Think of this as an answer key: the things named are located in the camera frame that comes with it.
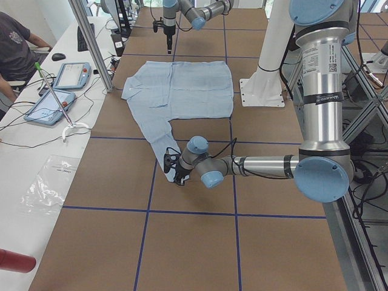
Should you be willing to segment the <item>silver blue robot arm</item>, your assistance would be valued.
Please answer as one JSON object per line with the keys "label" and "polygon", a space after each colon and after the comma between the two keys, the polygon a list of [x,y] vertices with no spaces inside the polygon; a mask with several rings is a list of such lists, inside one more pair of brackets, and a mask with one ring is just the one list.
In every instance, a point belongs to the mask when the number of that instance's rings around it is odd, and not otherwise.
{"label": "silver blue robot arm", "polygon": [[350,148],[343,140],[341,48],[353,40],[356,1],[292,1],[290,18],[302,52],[304,141],[299,154],[213,158],[209,144],[193,137],[175,162],[174,182],[182,185],[192,170],[213,188],[227,175],[292,179],[306,197],[333,202],[353,179]]}
{"label": "silver blue robot arm", "polygon": [[207,21],[218,15],[227,15],[233,8],[233,0],[215,1],[214,3],[196,8],[190,1],[163,1],[163,14],[159,21],[154,21],[154,32],[162,27],[166,35],[167,53],[172,53],[173,35],[176,32],[176,14],[181,12],[195,30],[201,30]]}

